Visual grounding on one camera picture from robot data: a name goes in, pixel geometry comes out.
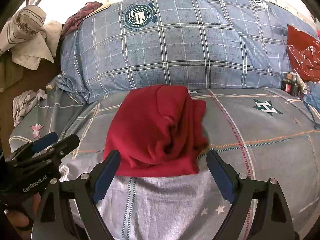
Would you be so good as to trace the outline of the person's left hand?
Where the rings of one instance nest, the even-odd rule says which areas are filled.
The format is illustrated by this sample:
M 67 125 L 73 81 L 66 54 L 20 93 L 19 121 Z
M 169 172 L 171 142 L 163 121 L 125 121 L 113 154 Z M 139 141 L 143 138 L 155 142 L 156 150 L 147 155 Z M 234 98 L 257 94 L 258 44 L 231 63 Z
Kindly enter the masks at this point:
M 41 196 L 39 193 L 35 194 L 32 198 L 32 206 L 31 211 L 33 215 L 36 215 L 37 210 L 39 208 L 39 204 L 41 202 Z M 30 239 L 31 231 L 22 230 L 29 225 L 29 218 L 19 211 L 5 211 L 4 212 L 14 229 L 20 235 L 22 239 Z

